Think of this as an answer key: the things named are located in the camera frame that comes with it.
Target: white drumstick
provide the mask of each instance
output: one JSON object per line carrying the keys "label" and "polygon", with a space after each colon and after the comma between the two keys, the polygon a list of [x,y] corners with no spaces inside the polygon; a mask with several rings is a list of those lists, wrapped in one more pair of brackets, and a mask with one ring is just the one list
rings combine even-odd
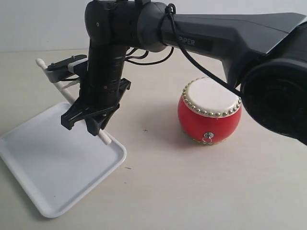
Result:
{"label": "white drumstick", "polygon": [[[48,70],[47,70],[47,65],[45,64],[45,62],[38,58],[36,59],[36,64],[43,70],[43,72],[47,75]],[[69,92],[69,90],[67,89],[67,87],[61,83],[61,82],[57,82],[54,83],[54,86],[60,91],[60,93],[65,97],[65,99],[70,103],[73,104],[75,102],[75,98],[72,96],[72,94]],[[105,133],[105,131],[103,131],[102,129],[99,131],[98,136],[100,137],[100,139],[106,144],[109,145],[111,144],[112,140],[111,138]]]}

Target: drum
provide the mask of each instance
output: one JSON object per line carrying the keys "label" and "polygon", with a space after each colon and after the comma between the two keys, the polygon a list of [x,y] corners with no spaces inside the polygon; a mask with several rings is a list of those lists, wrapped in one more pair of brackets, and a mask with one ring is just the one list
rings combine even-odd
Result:
{"label": "drum", "polygon": [[237,128],[241,99],[211,78],[196,79],[184,89],[178,103],[183,131],[203,144],[228,138]]}

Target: white tray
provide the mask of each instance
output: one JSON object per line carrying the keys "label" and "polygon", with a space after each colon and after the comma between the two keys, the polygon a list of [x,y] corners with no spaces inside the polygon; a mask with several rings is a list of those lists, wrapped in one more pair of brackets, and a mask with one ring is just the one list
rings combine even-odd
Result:
{"label": "white tray", "polygon": [[0,137],[1,158],[47,218],[68,211],[127,155],[109,134],[109,145],[89,134],[83,121],[71,131],[62,127],[60,116],[69,107],[57,104]]}

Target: table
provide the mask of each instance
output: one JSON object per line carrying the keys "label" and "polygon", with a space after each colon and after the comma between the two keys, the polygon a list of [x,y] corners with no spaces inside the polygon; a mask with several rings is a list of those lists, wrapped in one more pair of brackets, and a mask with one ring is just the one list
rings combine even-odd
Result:
{"label": "table", "polygon": [[[64,101],[36,58],[51,63],[86,53],[1,53],[0,135]],[[224,78],[219,61],[193,56]],[[177,103],[187,82],[203,75],[178,50],[158,66],[127,63],[123,77],[132,86],[106,130],[125,145],[125,162],[66,214],[45,219],[0,161],[0,229],[306,229],[305,146],[262,128],[245,111],[221,144],[203,147],[188,139]]]}

